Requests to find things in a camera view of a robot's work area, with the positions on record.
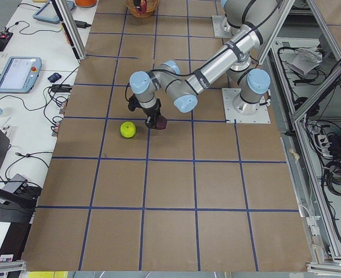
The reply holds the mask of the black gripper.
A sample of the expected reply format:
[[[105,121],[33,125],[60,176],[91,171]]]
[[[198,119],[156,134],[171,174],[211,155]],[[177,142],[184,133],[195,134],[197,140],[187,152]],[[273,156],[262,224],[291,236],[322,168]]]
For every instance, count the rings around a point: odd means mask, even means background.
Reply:
[[[155,123],[157,117],[161,115],[161,102],[160,99],[156,99],[155,104],[150,108],[143,108],[144,113],[147,115],[147,119],[145,121],[145,125],[148,128],[155,128]]]

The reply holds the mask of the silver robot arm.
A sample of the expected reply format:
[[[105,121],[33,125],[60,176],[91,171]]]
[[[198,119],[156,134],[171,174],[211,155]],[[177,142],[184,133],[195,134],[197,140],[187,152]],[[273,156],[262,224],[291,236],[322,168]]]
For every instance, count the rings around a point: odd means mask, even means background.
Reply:
[[[155,69],[137,71],[130,76],[133,94],[128,99],[128,108],[142,109],[149,129],[162,130],[167,123],[161,115],[156,91],[164,89],[180,112],[192,111],[199,94],[233,66],[244,63],[253,48],[268,41],[280,18],[279,1],[222,1],[221,6],[228,24],[237,33],[201,67],[182,75],[176,62],[169,60]]]

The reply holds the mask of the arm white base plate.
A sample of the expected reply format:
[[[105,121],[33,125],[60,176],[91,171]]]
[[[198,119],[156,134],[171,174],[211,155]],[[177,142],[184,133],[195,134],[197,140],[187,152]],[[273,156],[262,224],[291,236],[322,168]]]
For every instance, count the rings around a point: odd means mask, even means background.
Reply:
[[[232,37],[231,26],[226,16],[212,16],[213,33],[215,38]]]
[[[259,103],[248,104],[241,99],[240,91],[239,88],[222,88],[225,122],[269,125],[271,120],[264,95]]]

